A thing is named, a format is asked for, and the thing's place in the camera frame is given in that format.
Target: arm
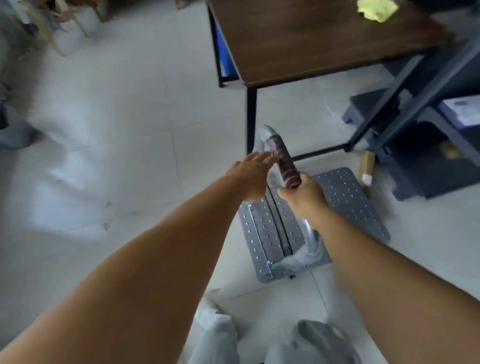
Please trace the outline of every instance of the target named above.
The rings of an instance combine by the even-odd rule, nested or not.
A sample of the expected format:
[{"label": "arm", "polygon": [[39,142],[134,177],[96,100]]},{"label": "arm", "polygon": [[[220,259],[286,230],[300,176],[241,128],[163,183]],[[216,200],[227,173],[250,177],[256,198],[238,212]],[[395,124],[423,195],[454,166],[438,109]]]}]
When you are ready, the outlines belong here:
[{"label": "arm", "polygon": [[477,363],[480,303],[364,234],[329,209],[321,187],[301,174],[281,190],[297,216],[320,233],[368,332],[392,364]]},{"label": "arm", "polygon": [[0,363],[173,363],[243,200],[278,157],[254,153],[120,248],[0,353]]}]

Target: tabletop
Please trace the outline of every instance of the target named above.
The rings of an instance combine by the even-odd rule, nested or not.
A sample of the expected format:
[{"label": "tabletop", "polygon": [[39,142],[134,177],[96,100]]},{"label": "tabletop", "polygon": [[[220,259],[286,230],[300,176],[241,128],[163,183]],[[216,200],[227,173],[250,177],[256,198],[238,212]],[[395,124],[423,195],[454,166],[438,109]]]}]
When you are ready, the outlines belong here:
[{"label": "tabletop", "polygon": [[208,0],[246,86],[265,86],[415,54],[453,34],[409,2],[385,23],[355,0]]}]

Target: yellow cloth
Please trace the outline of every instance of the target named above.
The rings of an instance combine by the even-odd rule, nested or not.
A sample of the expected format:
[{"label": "yellow cloth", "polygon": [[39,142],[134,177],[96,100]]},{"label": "yellow cloth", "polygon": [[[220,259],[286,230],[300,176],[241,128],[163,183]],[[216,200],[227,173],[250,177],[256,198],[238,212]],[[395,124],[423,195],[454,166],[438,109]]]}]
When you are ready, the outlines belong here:
[{"label": "yellow cloth", "polygon": [[358,0],[359,12],[369,20],[383,23],[398,10],[398,5],[392,0]]}]

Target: black and red grip tape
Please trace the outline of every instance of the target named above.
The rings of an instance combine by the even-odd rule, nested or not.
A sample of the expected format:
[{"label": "black and red grip tape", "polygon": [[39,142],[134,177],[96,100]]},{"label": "black and red grip tape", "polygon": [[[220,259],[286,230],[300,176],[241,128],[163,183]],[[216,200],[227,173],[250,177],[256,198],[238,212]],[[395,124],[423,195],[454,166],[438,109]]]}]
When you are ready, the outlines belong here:
[{"label": "black and red grip tape", "polygon": [[268,138],[267,144],[272,150],[276,151],[280,157],[278,167],[280,168],[280,173],[282,174],[282,179],[285,186],[288,188],[297,188],[300,186],[300,174],[297,171],[297,167],[295,167],[295,164],[293,163],[292,157],[288,153],[282,137],[278,134],[273,135]]}]

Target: perforated metal plate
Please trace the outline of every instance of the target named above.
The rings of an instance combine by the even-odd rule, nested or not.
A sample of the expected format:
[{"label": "perforated metal plate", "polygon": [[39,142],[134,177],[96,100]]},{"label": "perforated metal plate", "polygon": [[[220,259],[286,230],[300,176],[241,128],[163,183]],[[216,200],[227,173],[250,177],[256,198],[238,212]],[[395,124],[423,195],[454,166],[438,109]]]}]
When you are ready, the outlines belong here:
[{"label": "perforated metal plate", "polygon": [[[386,243],[390,240],[388,230],[380,221],[372,203],[363,193],[350,169],[339,168],[317,174],[313,178],[322,186],[328,205],[332,209],[341,213],[359,229],[379,241]],[[283,226],[275,225],[272,211],[265,198],[252,205],[244,203],[239,209],[247,246],[257,278],[262,283],[268,283],[288,275],[288,272],[272,273],[270,265],[281,261],[286,255],[294,254],[304,244],[303,235],[290,207],[278,196],[276,189],[267,189],[266,193],[272,194]],[[279,232],[286,234],[288,241],[285,242]],[[320,262],[306,266],[305,270],[330,262],[330,256],[328,252],[325,252]]]}]

